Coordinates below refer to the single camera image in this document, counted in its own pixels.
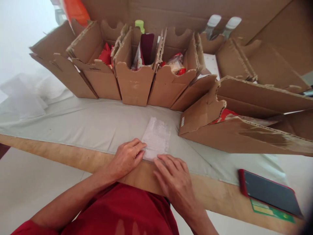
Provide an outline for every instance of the green bottle cap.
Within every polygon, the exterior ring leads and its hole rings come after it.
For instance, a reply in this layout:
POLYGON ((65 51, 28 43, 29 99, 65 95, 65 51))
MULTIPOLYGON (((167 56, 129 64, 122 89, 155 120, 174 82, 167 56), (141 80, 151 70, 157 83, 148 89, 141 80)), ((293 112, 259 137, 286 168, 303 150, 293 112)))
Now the green bottle cap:
POLYGON ((141 33, 144 34, 144 28, 143 28, 143 21, 142 20, 136 20, 135 21, 135 27, 139 27, 141 33))

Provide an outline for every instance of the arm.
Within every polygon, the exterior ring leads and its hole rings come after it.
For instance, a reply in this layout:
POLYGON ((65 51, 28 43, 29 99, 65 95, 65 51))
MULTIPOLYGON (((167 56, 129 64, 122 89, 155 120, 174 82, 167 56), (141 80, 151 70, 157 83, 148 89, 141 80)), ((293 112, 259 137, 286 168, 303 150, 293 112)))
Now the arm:
POLYGON ((171 155, 158 155, 154 171, 160 186, 175 210, 183 217, 194 235, 218 235, 206 210, 196 199, 187 164, 171 155))
POLYGON ((131 172, 142 160, 144 154, 142 149, 146 146, 138 139, 122 144, 108 165, 62 193, 36 213, 31 220, 41 227, 56 231, 62 229, 91 198, 131 172))

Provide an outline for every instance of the phone screen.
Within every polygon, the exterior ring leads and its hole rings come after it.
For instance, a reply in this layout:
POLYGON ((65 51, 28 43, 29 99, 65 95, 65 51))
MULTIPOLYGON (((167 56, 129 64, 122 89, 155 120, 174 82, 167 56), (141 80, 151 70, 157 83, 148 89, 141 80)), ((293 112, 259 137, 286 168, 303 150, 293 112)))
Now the phone screen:
POLYGON ((297 217, 303 217, 294 191, 261 176, 244 171, 250 197, 297 217))

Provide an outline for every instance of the cardboard compartment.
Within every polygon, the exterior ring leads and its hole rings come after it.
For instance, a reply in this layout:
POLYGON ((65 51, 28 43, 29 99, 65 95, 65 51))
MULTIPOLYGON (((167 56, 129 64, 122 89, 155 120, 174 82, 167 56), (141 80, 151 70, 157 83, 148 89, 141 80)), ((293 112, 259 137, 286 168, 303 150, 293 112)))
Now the cardboard compartment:
POLYGON ((182 113, 178 134, 229 153, 313 156, 312 108, 312 98, 226 77, 182 113), (226 107, 240 115, 282 122, 264 127, 233 117, 210 125, 226 107))
POLYGON ((216 60, 221 77, 232 76, 251 82, 258 78, 233 38, 229 38, 216 52, 216 60))
POLYGON ((138 71, 130 70, 142 35, 139 28, 130 27, 114 56, 114 68, 124 104, 138 106, 147 105, 153 76, 158 64, 163 42, 163 32, 151 33, 154 33, 155 35, 151 65, 144 65, 138 71))
MULTIPOLYGON (((216 56, 217 67, 222 76, 230 74, 240 79, 252 81, 256 79, 257 76, 251 69, 251 66, 246 63, 237 50, 235 41, 230 39, 224 43, 222 35, 208 41, 205 33, 200 34, 200 38, 203 53, 216 56)), ((212 74, 208 69, 205 69, 203 73, 209 75, 201 78, 199 76, 194 79, 171 106, 172 110, 185 111, 212 88, 216 74, 212 74)))
POLYGON ((84 72, 100 98, 121 100, 114 71, 98 59, 105 43, 115 45, 124 25, 119 22, 111 28, 106 21, 91 22, 67 48, 67 52, 84 72))
POLYGON ((259 84, 298 94, 311 89, 311 86, 269 44, 255 40, 247 46, 240 47, 240 49, 243 51, 243 57, 248 59, 258 75, 259 84))
POLYGON ((66 48, 75 38, 69 22, 65 21, 30 47, 33 52, 30 56, 49 69, 75 96, 98 99, 85 75, 67 59, 66 48))
POLYGON ((182 53, 183 66, 186 68, 186 73, 180 76, 173 74, 169 65, 164 65, 156 72, 148 104, 170 108, 203 69, 203 52, 199 34, 187 29, 177 36, 175 28, 166 29, 162 50, 160 63, 182 53))

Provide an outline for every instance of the smartphone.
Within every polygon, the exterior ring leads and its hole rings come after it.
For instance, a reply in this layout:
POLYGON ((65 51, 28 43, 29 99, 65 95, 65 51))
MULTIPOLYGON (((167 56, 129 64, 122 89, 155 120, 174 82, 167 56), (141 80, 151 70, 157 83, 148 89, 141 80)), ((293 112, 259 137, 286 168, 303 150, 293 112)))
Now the smartphone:
POLYGON ((243 195, 303 218, 295 192, 284 185, 239 169, 240 191, 243 195))

